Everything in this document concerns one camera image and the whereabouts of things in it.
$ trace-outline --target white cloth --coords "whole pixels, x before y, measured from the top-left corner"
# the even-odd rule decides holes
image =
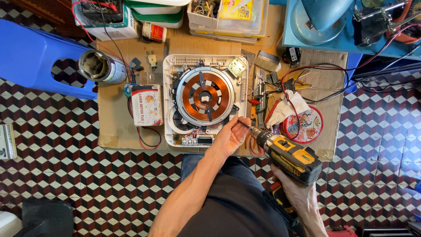
[[[310,109],[299,93],[296,92],[293,94],[291,90],[287,90],[286,92],[288,93],[295,110],[297,110],[297,113],[302,113]],[[287,100],[280,101],[267,122],[268,128],[272,129],[273,125],[282,123],[289,115],[295,115],[290,103]]]

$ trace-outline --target cordless drill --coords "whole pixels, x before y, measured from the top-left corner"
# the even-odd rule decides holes
[[[322,162],[310,147],[304,148],[285,136],[273,135],[259,127],[248,126],[241,121],[240,123],[250,129],[251,136],[264,149],[266,156],[286,174],[305,185],[310,185],[319,178]],[[297,213],[289,203],[280,183],[273,183],[266,188],[263,196],[285,219],[291,232],[300,237],[304,236]]]

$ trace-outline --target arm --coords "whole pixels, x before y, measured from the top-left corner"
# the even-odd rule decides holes
[[[307,237],[324,236],[328,234],[319,214],[317,205],[316,185],[304,185],[287,176],[282,170],[273,164],[270,165],[274,176],[272,181],[281,181],[282,187],[291,205],[295,208],[300,218],[301,226]]]
[[[203,206],[214,178],[226,159],[238,149],[248,129],[237,121],[251,124],[249,118],[235,116],[218,133],[193,172],[170,194],[149,231],[151,237],[176,236]]]

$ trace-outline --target jeans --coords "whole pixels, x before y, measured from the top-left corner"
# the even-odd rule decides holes
[[[203,154],[185,154],[181,161],[181,181],[185,180],[196,168],[199,161],[203,158]],[[240,181],[264,191],[262,184],[254,176],[251,169],[242,162],[238,157],[230,156],[226,159],[220,173],[232,176]]]

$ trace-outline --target black shirt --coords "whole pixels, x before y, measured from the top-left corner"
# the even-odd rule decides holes
[[[282,216],[260,190],[218,173],[202,209],[186,223],[178,237],[287,237]]]

